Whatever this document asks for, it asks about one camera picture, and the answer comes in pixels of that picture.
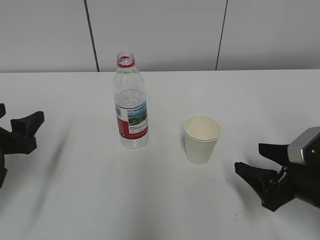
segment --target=white table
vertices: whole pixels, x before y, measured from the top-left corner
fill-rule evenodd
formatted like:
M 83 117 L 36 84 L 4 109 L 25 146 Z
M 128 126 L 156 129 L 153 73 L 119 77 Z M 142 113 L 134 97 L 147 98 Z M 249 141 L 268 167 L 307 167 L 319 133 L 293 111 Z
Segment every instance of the white table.
M 258 143 L 289 144 L 320 125 L 320 70 L 144 72 L 149 141 L 118 136 L 113 73 L 3 73 L 11 118 L 42 110 L 30 155 L 6 156 L 2 240 L 318 240 L 320 210 L 293 200 L 275 213 L 234 162 L 279 170 Z M 216 118 L 211 160 L 190 163 L 183 122 Z

